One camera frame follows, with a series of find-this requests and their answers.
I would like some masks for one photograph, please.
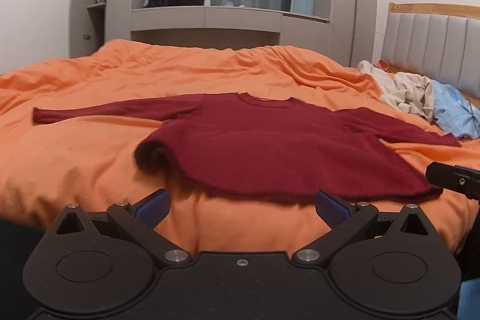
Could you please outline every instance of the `shelf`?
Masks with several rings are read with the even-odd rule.
[[[89,4],[87,6],[88,10],[103,11],[105,10],[105,2]]]
[[[330,23],[329,18],[281,10],[224,6],[166,6],[131,10],[130,29],[145,31],[172,28],[230,28],[280,32],[282,16],[325,25]]]

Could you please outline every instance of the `metal bolt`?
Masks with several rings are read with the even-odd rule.
[[[170,250],[165,253],[165,259],[169,262],[183,262],[188,258],[188,252],[184,250]]]
[[[318,251],[311,250],[309,248],[297,252],[297,258],[303,260],[304,262],[312,262],[314,260],[317,260],[319,257],[320,254],[318,253]]]
[[[249,263],[250,263],[250,262],[248,261],[248,259],[238,259],[238,260],[237,260],[237,264],[238,264],[239,266],[246,266],[246,265],[248,265]]]

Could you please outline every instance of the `sweater collar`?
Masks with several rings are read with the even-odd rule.
[[[265,107],[290,107],[295,104],[294,98],[290,97],[287,100],[275,100],[275,99],[268,99],[268,98],[259,98],[250,95],[248,92],[237,93],[237,97],[243,100],[246,103],[257,105],[257,106],[265,106]]]

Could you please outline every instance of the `padded headboard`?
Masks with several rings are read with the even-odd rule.
[[[480,97],[480,7],[390,3],[382,58]]]

